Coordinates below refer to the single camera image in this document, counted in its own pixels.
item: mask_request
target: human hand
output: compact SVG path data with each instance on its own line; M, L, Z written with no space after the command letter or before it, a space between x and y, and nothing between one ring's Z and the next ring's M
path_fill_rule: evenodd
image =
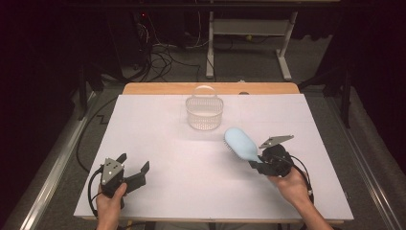
M310 201L308 197L307 186L302 175L295 168L291 168L290 173L285 177L267 176L274 182L281 195L293 206Z
M119 225L119 215L122 210L121 199L125 194L127 185L123 183L116 190L112 198L100 194L96 198L98 206L98 230L116 230Z

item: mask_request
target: dark background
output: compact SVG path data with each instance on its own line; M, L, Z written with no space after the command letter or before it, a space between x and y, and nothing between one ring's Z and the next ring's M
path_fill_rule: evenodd
M84 66L92 87L101 90L100 73L120 78L121 65L142 62L143 54L137 53L137 43L130 45L129 53L120 51L129 39L119 38L136 37L129 12L71 12L49 0L0 4L1 157L5 165L0 176L2 194L8 195L0 211L2 226L72 114L71 96L79 85L80 67ZM389 151L406 172L406 19L402 9L397 1L385 1L372 12L300 11L293 38L311 35L318 39L334 34L318 74L343 61L354 66L352 83ZM160 27L161 36L179 46L185 31L198 34L195 13L148 13ZM217 13L233 16L230 12ZM207 18L202 12L205 37ZM342 76L332 74L315 83L326 83L340 93Z

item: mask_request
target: power cord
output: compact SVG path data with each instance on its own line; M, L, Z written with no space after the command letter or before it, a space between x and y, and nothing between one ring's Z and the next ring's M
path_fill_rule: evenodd
M96 196L98 196L99 194L95 195L95 197L92 198L92 184L93 184L93 180L95 179L96 175L98 175L99 173L102 173L103 169L104 169L104 165L101 165L101 167L92 174L92 176L89 179L89 183L87 184L87 200L89 201L90 209L92 210L92 213L96 218L98 217L98 211L93 206L93 199Z
M281 161L285 162L286 164L288 164L291 167L295 168L301 174L302 178L304 179L304 183L305 183L305 185L307 187L307 192L308 192L308 196L310 198L310 201L311 201L311 203L314 204L314 193L313 193L313 189L312 189L311 183L310 183L310 175L308 174L308 171L307 171L307 168L305 167L305 164L302 161L300 161L297 157L292 156L290 154L289 154L289 156L294 158L295 160L298 160L299 163L301 163L301 165L304 167L304 171L305 171L306 174L297 165L292 164L291 162L289 162L288 160L286 160L286 159L284 159L282 157L272 155L273 158L276 158L278 160L281 160Z
M157 56L158 58L153 59L151 62L154 63L154 62L157 62L157 61L162 61L164 63L164 65L163 66L156 66L156 65L152 64L151 69L157 74L157 76L152 77L151 79L145 80L145 81L151 82L151 81L155 81L156 79L159 79L159 78L163 79L164 81L167 81L166 79L164 79L164 75L166 75L171 70L171 67L172 67L173 63L177 63L177 64L181 64L181 65L184 65L184 66L195 67L196 68L196 75L195 75L196 81L199 82L199 80L198 80L198 75L199 75L199 71L200 71L200 65L199 64L188 64L188 63L181 62L181 61L175 59L173 57L173 55L170 53L169 45L164 46L162 44L156 44L153 47L155 47L155 49L158 48L158 47L162 47L164 49L162 51L154 51L154 52L152 52L151 55L152 56Z
M84 133L86 132L86 129L89 127L90 123L93 121L93 119L94 119L96 116L99 115L99 112L102 111L102 109L104 109L104 108L105 108L106 106L108 106L110 103L116 101L117 98L118 98L118 97L113 98L112 100L110 100L110 101L108 101L107 103L105 103L102 107L100 107L100 108L95 112L95 114L89 119L89 121L86 123L86 125L85 125L83 131L82 131L81 134L80 134L80 137L79 137L79 139L78 139L77 148L76 148L76 158L77 158L77 161L78 161L80 167L81 167L84 171L86 171L87 173L90 173L90 170L88 170L88 169L81 163L80 158L79 158L79 148L80 148L81 140L83 139L83 135L84 135Z

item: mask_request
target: clear plastic basket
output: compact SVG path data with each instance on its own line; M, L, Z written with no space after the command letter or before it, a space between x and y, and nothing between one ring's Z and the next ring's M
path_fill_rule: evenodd
M210 89L213 95L196 95L200 89ZM208 85L200 85L194 88L192 96L186 99L188 111L188 123L191 127L199 130L215 129L221 124L223 114L223 100L217 97L215 90Z

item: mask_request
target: white table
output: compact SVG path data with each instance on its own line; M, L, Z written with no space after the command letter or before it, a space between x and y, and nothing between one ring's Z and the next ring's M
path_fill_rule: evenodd
M123 219L300 222L296 210L264 175L223 144L229 127L242 128L258 145L292 134L283 145L311 176L315 205L329 222L353 219L304 95L220 95L222 124L198 131L187 123L188 95L122 95L116 103L91 173L104 158L126 152L124 176L150 162L146 186L124 198ZM93 184L96 194L98 178ZM87 183L75 216L92 218Z

